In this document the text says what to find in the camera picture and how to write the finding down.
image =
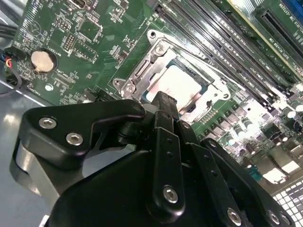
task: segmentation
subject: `green circuit board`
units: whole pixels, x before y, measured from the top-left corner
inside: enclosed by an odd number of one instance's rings
[[[230,0],[85,0],[85,7],[79,7],[81,2],[29,0],[13,42],[14,47],[28,53],[24,60],[13,62],[13,67],[28,82],[31,92],[53,105],[78,103],[88,89],[121,99],[113,79],[127,79],[148,52],[150,29],[175,37],[189,49],[195,46],[195,52],[208,58],[209,64],[226,75],[237,75],[238,81],[257,96],[267,92],[265,86],[270,80],[284,87],[302,80],[300,58],[287,55],[292,47],[284,45],[287,50],[283,52],[271,42],[272,35],[256,19],[270,8],[282,24],[289,23],[291,19],[281,7],[281,0],[258,5],[252,0],[254,8],[250,14],[249,7],[240,8]],[[155,5],[163,12],[157,12]],[[293,19],[288,27],[290,34],[301,32],[295,25]],[[31,63],[30,54],[41,48],[56,57],[57,66],[51,72],[37,72]],[[217,101],[192,124],[199,139],[232,107],[246,104],[250,96],[234,83],[227,80],[226,84],[231,98]],[[273,122],[280,120],[270,117],[258,124],[262,128]],[[221,144],[226,145],[225,135],[236,124],[218,137]],[[238,157],[242,145],[248,141],[260,143],[259,150],[272,148],[273,144],[267,140],[259,142],[255,137],[245,138],[237,148],[225,148],[236,154],[234,157]]]

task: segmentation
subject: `electrolytic capacitor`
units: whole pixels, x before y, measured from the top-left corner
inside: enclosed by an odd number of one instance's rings
[[[286,107],[283,110],[283,114],[286,115],[288,118],[294,118],[296,113],[291,108]]]
[[[240,139],[245,138],[246,133],[245,133],[245,131],[243,131],[242,128],[240,128],[240,127],[235,128],[235,132],[237,133],[237,135]]]
[[[246,150],[251,154],[254,155],[256,152],[254,150],[254,148],[252,147],[252,145],[250,143],[245,145]]]
[[[291,103],[290,105],[293,109],[295,109],[297,112],[303,112],[303,105],[297,101]]]
[[[229,146],[232,146],[236,143],[236,140],[231,135],[227,135],[225,139]]]

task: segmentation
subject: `capacitor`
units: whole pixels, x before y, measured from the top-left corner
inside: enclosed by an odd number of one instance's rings
[[[277,138],[274,138],[273,143],[274,143],[276,146],[280,146],[280,145],[282,144],[281,141],[282,141],[282,140],[280,139],[280,137],[277,137]]]
[[[243,124],[249,131],[255,131],[257,129],[257,126],[253,124],[250,120],[243,121]]]
[[[296,113],[291,108],[286,107],[283,110],[283,114],[286,115],[288,118],[294,118]]]
[[[232,146],[236,143],[236,140],[231,135],[227,135],[225,137],[225,139],[226,139],[226,142],[229,146]]]
[[[288,137],[287,137],[284,133],[281,133],[281,134],[279,135],[279,138],[280,138],[283,142],[288,141]]]
[[[303,112],[303,105],[297,101],[291,103],[290,105],[293,109],[295,109],[297,112]]]
[[[246,150],[251,154],[254,155],[256,152],[254,150],[254,148],[252,147],[252,145],[250,143],[245,145]]]
[[[240,127],[235,128],[235,132],[237,133],[237,135],[240,139],[245,138],[246,133],[245,133],[245,131],[243,131],[242,128],[240,128]]]
[[[249,160],[248,157],[243,158],[243,165],[248,169],[252,168],[252,162]]]

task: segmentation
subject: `surface-mounted component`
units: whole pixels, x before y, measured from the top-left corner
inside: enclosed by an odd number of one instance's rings
[[[238,135],[238,137],[239,137],[240,139],[243,139],[243,138],[245,138],[245,136],[246,136],[245,131],[244,131],[241,127],[239,127],[239,126],[236,126],[236,127],[235,127],[235,132],[236,132],[236,134]]]
[[[255,149],[253,148],[253,146],[252,146],[250,143],[248,143],[248,144],[245,145],[245,149],[246,149],[251,155],[256,154]]]
[[[233,146],[236,143],[236,140],[231,135],[226,135],[225,138],[226,144],[229,146]]]
[[[222,136],[225,133],[225,130],[221,129],[218,125],[213,124],[211,126],[211,129],[213,130],[213,132],[215,133],[215,135],[217,136]]]
[[[234,106],[232,109],[239,117],[244,117],[247,114],[241,106]]]
[[[296,110],[297,112],[303,112],[303,104],[295,101],[293,103],[291,103],[290,105],[294,110]]]
[[[291,108],[289,107],[286,107],[284,110],[283,110],[283,114],[285,116],[287,116],[288,118],[294,118],[296,113],[294,110],[292,110]]]
[[[221,126],[222,129],[228,130],[232,125],[229,124],[224,118],[220,118],[218,120],[218,124]]]
[[[239,121],[239,118],[232,113],[231,111],[228,111],[226,114],[226,118],[231,122],[231,123],[236,123]]]
[[[212,131],[210,130],[206,130],[205,133],[204,133],[205,137],[206,138],[210,138],[210,139],[213,139],[213,140],[216,140],[218,137],[212,133]]]
[[[46,49],[32,52],[30,60],[37,72],[50,72],[58,64],[56,56]]]

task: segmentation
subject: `microchip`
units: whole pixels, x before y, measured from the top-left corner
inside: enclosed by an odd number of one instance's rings
[[[213,134],[210,130],[206,130],[205,131],[205,137],[213,139],[213,140],[217,140],[218,139],[218,137],[215,134]]]
[[[216,124],[213,124],[211,128],[217,136],[222,136],[225,133],[225,131]]]
[[[122,6],[125,9],[127,9],[128,8],[128,1],[122,0],[121,3],[120,3],[120,6]]]
[[[270,118],[270,115],[266,113],[262,116],[262,118],[264,121],[267,121]]]
[[[241,106],[234,106],[232,108],[238,116],[245,116],[247,112]]]
[[[226,113],[226,117],[231,123],[239,122],[239,118],[230,111]]]
[[[232,125],[229,124],[224,118],[220,118],[218,120],[219,125],[221,126],[221,128],[223,129],[229,129]]]
[[[128,56],[128,53],[125,52],[125,51],[122,51],[122,52],[119,54],[118,61],[123,61],[127,56]]]

